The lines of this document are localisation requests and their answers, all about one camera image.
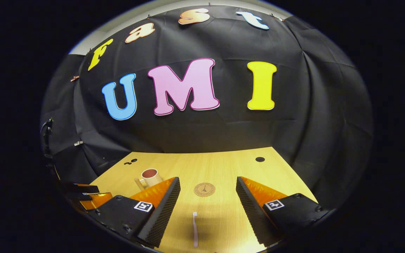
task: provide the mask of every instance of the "letter u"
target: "letter u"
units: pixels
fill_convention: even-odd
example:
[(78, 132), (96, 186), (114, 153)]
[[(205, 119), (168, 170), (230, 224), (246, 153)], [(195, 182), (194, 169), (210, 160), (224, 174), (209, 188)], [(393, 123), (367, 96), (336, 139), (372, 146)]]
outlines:
[(132, 117), (137, 110), (137, 99), (135, 98), (134, 91), (134, 79), (135, 74), (128, 74), (120, 78), (120, 84), (124, 87), (124, 93), (126, 95), (127, 105), (124, 109), (121, 109), (117, 105), (115, 99), (115, 82), (106, 84), (102, 88), (104, 94), (104, 100), (106, 101), (106, 106), (109, 114), (112, 118), (116, 120), (126, 120)]

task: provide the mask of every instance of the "letter m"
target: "letter m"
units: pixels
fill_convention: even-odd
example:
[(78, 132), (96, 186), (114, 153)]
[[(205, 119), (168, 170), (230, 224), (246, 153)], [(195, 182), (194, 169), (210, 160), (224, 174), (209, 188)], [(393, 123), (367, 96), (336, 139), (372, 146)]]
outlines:
[(215, 98), (212, 85), (213, 59), (193, 60), (187, 68), (182, 80), (167, 65), (155, 67), (148, 72), (148, 76), (154, 80), (157, 106), (154, 109), (156, 115), (167, 115), (174, 108), (168, 103), (169, 96), (179, 110), (185, 110), (190, 91), (193, 90), (193, 101), (190, 107), (193, 110), (211, 110), (220, 106), (220, 101)]

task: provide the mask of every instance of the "circular logo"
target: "circular logo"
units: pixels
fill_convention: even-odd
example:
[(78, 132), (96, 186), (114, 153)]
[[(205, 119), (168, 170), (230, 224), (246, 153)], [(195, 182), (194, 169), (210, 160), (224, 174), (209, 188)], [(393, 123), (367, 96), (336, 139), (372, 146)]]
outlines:
[(209, 183), (201, 183), (195, 187), (194, 192), (199, 197), (207, 197), (215, 192), (215, 186)]

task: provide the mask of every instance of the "blue letter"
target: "blue letter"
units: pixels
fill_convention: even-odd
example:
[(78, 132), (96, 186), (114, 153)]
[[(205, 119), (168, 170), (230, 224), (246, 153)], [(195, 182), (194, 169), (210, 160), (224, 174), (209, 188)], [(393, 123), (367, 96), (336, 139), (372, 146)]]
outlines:
[(103, 87), (104, 99), (106, 100), (107, 110), (112, 118), (116, 120), (126, 120), (132, 117), (137, 110), (137, 99), (135, 98), (134, 91), (135, 74), (125, 75), (120, 79), (120, 84), (124, 86), (124, 93), (126, 94), (127, 105), (125, 109), (120, 109), (115, 100), (115, 83), (111, 82)]
[(245, 11), (237, 11), (236, 13), (239, 15), (242, 15), (249, 24), (251, 24), (257, 28), (262, 28), (265, 30), (269, 29), (269, 27), (267, 25), (260, 24), (260, 22), (258, 20), (262, 20), (262, 19), (254, 16), (252, 13), (245, 12)]

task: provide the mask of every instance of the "table surface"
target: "table surface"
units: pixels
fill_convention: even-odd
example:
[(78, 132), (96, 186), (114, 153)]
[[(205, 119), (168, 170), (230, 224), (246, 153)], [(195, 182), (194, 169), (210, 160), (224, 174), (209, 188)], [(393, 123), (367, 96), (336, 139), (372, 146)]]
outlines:
[[(257, 162), (256, 157), (265, 158)], [(137, 159), (132, 164), (124, 164)], [(159, 251), (174, 252), (259, 252), (265, 247), (257, 242), (252, 227), (238, 198), (235, 186), (244, 176), (286, 195), (302, 193), (317, 202), (312, 192), (272, 148), (240, 151), (164, 154), (131, 152), (91, 184), (100, 192), (130, 197), (140, 189), (134, 178), (142, 171), (155, 168), (163, 180), (178, 176), (180, 194)], [(214, 194), (197, 196), (199, 183), (211, 183)], [(193, 247), (193, 212), (198, 212), (198, 247)]]

